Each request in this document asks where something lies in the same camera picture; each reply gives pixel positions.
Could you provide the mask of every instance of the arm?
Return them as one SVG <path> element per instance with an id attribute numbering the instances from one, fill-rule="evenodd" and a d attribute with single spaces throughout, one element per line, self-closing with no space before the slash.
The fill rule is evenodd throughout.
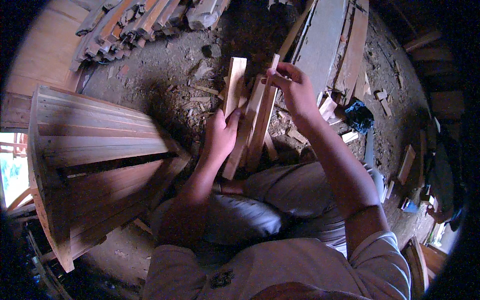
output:
<path id="1" fill-rule="evenodd" d="M 347 252 L 352 252 L 371 234 L 389 230 L 377 189 L 362 164 L 326 122 L 316 105 L 309 77 L 292 64 L 279 63 L 280 73 L 267 74 L 282 89 L 285 103 L 299 131 L 310 141 L 322 164 L 345 218 Z"/>
<path id="2" fill-rule="evenodd" d="M 209 120 L 205 149 L 195 171 L 165 213 L 160 244 L 189 248 L 204 235 L 208 197 L 218 170 L 235 145 L 239 118 L 240 110 L 237 109 L 227 125 L 219 109 Z"/>

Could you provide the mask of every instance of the shirt logo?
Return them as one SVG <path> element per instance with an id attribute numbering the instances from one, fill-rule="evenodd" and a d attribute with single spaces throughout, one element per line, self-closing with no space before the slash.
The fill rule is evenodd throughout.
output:
<path id="1" fill-rule="evenodd" d="M 230 283 L 232 283 L 232 279 L 234 277 L 235 275 L 233 275 L 233 270 L 231 269 L 224 272 L 216 273 L 210 279 L 210 288 L 211 289 L 224 288 Z"/>

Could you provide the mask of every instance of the shirt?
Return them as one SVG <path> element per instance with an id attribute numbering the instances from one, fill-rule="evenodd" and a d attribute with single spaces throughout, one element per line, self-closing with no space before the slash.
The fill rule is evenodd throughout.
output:
<path id="1" fill-rule="evenodd" d="M 317 239 L 256 244 L 206 274 L 190 249 L 155 249 L 144 299 L 247 300 L 265 288 L 300 282 L 369 299 L 410 299 L 410 271 L 394 233 L 370 235 L 347 259 Z"/>

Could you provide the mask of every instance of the workshop floor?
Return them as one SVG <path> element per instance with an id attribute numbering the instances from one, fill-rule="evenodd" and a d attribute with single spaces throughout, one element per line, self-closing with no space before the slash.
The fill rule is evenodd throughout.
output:
<path id="1" fill-rule="evenodd" d="M 247 77 L 255 77 L 257 73 L 264 72 L 275 49 L 280 48 L 292 24 L 292 16 L 295 16 L 291 10 L 276 12 L 277 15 L 269 13 L 259 5 L 250 6 L 247 10 L 246 3 L 247 1 L 232 3 L 214 31 L 183 32 L 168 39 L 160 38 L 156 42 L 147 43 L 141 51 L 134 50 L 129 58 L 100 65 L 83 93 L 150 114 L 185 149 L 190 150 L 194 141 L 202 140 L 208 113 L 213 112 L 220 103 L 215 96 L 184 85 L 190 70 L 200 59 L 205 59 L 213 69 L 205 74 L 205 79 L 195 84 L 222 90 L 230 57 L 247 57 Z M 283 16 L 288 26 L 279 23 L 279 15 Z M 364 102 L 375 117 L 374 161 L 385 176 L 387 184 L 396 178 L 406 145 L 412 144 L 415 151 L 420 152 L 419 129 L 428 117 L 425 95 L 412 64 L 402 48 L 393 48 L 389 38 L 393 39 L 391 32 L 371 10 L 364 60 L 372 95 L 365 95 Z M 206 58 L 202 53 L 202 47 L 212 43 L 218 43 L 222 49 L 222 56 L 218 59 Z M 405 78 L 402 89 L 390 65 L 394 60 L 398 62 Z M 130 67 L 127 75 L 117 78 L 119 68 L 125 64 Z M 109 70 L 110 74 L 113 74 L 111 78 L 108 78 Z M 171 84 L 177 87 L 166 93 Z M 382 88 L 393 96 L 389 104 L 393 113 L 390 118 L 385 115 L 380 102 L 373 96 L 374 91 Z M 211 103 L 203 103 L 203 107 L 195 104 L 191 109 L 182 109 L 192 96 L 211 96 Z M 283 132 L 282 129 L 287 130 L 290 126 L 289 116 L 281 118 L 274 113 L 269 132 L 275 136 L 276 132 Z M 336 125 L 334 128 L 338 133 L 348 130 L 345 124 Z M 286 135 L 275 136 L 273 140 L 277 146 L 288 144 L 297 150 L 305 146 Z M 365 141 L 365 137 L 361 136 L 348 144 L 358 159 L 363 159 Z M 396 184 L 392 196 L 384 203 L 388 222 L 397 235 L 400 248 L 403 248 L 413 235 L 416 235 L 420 242 L 425 240 L 433 227 L 433 219 L 425 216 L 424 204 L 415 214 L 404 213 L 398 208 L 404 197 L 416 186 L 417 160 L 410 178 L 411 182 L 405 186 Z M 141 285 L 146 278 L 152 252 L 151 240 L 145 235 L 146 233 L 135 225 L 118 228 L 107 235 L 104 243 L 94 247 L 81 259 L 127 285 Z"/>

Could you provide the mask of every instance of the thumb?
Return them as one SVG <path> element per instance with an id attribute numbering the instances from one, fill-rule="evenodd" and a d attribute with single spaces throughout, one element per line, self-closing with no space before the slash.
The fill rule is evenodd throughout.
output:
<path id="1" fill-rule="evenodd" d="M 241 109 L 236 108 L 232 112 L 232 114 L 230 115 L 230 119 L 228 120 L 227 128 L 236 132 L 237 128 L 238 128 L 238 125 L 239 125 L 240 115 L 241 115 Z"/>
<path id="2" fill-rule="evenodd" d="M 282 90 L 287 89 L 288 86 L 291 84 L 290 80 L 280 75 L 280 73 L 277 72 L 275 69 L 268 69 L 267 76 L 276 86 L 278 86 Z"/>

